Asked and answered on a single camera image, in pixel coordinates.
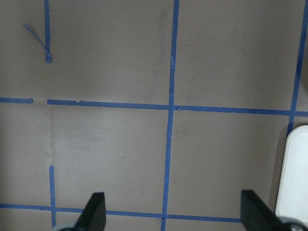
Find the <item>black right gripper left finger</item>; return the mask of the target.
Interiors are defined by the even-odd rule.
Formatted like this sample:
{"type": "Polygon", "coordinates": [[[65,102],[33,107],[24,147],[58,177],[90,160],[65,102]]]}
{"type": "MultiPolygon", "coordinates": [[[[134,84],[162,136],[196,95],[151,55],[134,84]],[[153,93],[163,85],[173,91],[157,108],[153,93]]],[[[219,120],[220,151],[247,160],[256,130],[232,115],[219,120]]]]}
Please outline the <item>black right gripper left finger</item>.
{"type": "Polygon", "coordinates": [[[106,226],[105,196],[93,193],[74,225],[75,231],[103,231],[106,226]]]}

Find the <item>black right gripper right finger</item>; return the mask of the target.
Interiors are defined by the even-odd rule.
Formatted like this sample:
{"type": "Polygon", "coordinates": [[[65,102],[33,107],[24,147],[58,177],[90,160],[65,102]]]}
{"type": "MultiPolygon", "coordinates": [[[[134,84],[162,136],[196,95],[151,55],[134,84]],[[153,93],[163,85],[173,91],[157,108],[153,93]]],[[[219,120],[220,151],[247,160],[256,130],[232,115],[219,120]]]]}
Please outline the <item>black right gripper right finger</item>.
{"type": "Polygon", "coordinates": [[[241,222],[246,231],[288,230],[253,190],[241,191],[241,222]]]}

